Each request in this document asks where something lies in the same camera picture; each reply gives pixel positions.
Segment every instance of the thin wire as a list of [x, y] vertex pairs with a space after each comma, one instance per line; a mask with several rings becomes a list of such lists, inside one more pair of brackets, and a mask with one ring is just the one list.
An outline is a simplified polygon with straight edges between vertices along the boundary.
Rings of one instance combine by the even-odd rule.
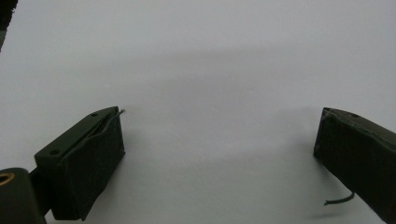
[[347, 196], [346, 198], [343, 198], [343, 199], [332, 200], [332, 201], [326, 200], [326, 203], [324, 205], [326, 206], [328, 204], [346, 203], [346, 202], [352, 200], [354, 197], [355, 197], [355, 192], [352, 192], [351, 195], [349, 195], [349, 196]]

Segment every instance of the white surface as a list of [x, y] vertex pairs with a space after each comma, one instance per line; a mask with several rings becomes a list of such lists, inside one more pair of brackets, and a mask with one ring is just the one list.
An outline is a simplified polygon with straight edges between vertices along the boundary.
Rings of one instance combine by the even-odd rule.
[[127, 154], [87, 224], [382, 223], [323, 206], [349, 192], [312, 151], [323, 106], [396, 131], [395, 40], [394, 1], [20, 0], [0, 169], [118, 105]]

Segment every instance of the screw hole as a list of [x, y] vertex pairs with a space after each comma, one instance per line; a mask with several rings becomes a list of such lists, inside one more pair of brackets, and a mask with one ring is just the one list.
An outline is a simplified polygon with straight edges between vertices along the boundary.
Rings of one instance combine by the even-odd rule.
[[52, 156], [58, 155], [60, 151], [58, 149], [53, 149], [49, 154]]
[[359, 115], [356, 115], [356, 114], [349, 114], [349, 116], [352, 117], [353, 119], [360, 118], [360, 116], [359, 116]]
[[7, 184], [9, 181], [11, 181], [14, 178], [14, 174], [8, 173], [8, 174], [0, 174], [0, 186]]

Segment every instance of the orange ring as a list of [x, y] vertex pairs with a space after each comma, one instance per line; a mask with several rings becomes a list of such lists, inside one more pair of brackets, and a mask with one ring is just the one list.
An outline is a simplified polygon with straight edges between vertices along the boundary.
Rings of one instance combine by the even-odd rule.
[[14, 178], [14, 174], [12, 173], [5, 173], [5, 174], [0, 174], [0, 179], [3, 179], [2, 177], [5, 177], [5, 179], [0, 180], [0, 186], [6, 185], [9, 181], [11, 181]]

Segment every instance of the black mount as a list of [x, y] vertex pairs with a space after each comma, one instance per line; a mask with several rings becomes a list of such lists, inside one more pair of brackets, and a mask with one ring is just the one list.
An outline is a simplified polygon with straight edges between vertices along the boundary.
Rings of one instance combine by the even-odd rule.
[[0, 223], [84, 220], [124, 156], [117, 106], [91, 113], [35, 154], [30, 174], [0, 171]]
[[384, 221], [396, 223], [396, 133], [359, 115], [324, 108], [314, 156]]

